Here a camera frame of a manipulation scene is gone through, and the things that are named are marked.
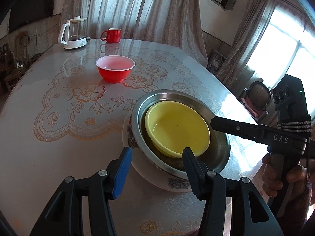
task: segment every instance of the electric kettle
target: electric kettle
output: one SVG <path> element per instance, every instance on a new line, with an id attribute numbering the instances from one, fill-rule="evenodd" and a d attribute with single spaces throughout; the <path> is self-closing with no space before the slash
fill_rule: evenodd
<path id="1" fill-rule="evenodd" d="M 86 45 L 86 20 L 80 16 L 68 19 L 59 33 L 58 42 L 65 49 L 75 49 Z"/>

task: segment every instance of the red mug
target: red mug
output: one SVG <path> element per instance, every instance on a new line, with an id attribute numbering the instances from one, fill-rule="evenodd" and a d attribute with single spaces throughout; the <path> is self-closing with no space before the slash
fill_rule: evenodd
<path id="1" fill-rule="evenodd" d="M 120 42 L 120 38 L 121 38 L 121 29 L 120 28 L 109 28 L 107 31 L 104 31 L 100 35 L 100 39 L 102 41 L 106 41 L 108 43 Z"/>

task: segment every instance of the metal bowl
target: metal bowl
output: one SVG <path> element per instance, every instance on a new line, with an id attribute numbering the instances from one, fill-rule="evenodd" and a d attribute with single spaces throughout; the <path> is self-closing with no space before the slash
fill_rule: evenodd
<path id="1" fill-rule="evenodd" d="M 197 159 L 203 161 L 211 170 L 219 173 L 230 157 L 230 141 L 227 134 L 214 131 L 210 122 L 215 113 L 200 100 L 175 90 L 156 90 L 145 94 L 134 106 L 131 114 L 131 128 L 139 148 L 148 159 L 161 170 L 182 179 L 188 179 L 181 158 L 171 158 L 160 153 L 153 145 L 145 129 L 145 115 L 148 109 L 161 101 L 176 101 L 198 112 L 207 123 L 211 141 L 208 149 Z"/>

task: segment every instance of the person's arm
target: person's arm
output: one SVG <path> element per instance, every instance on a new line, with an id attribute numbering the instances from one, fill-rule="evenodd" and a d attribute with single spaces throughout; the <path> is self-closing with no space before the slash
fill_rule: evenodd
<path id="1" fill-rule="evenodd" d="M 276 197 L 278 190 L 282 188 L 282 182 L 275 180 L 277 172 L 270 165 L 269 153 L 262 159 L 262 162 L 266 164 L 262 176 L 264 181 L 262 188 L 268 196 Z M 284 215 L 277 219 L 285 236 L 298 235 L 306 222 L 312 192 L 312 185 L 306 176 L 306 169 L 300 165 L 294 167 L 287 174 L 287 181 L 295 184 Z"/>

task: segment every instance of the yellow bowl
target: yellow bowl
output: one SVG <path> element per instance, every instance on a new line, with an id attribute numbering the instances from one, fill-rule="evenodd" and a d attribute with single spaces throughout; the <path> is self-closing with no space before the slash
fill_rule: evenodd
<path id="1" fill-rule="evenodd" d="M 197 157 L 210 144 L 210 131 L 204 119 L 195 110 L 174 101 L 151 106 L 145 116 L 145 129 L 154 146 L 169 157 L 182 158 L 186 147 Z"/>

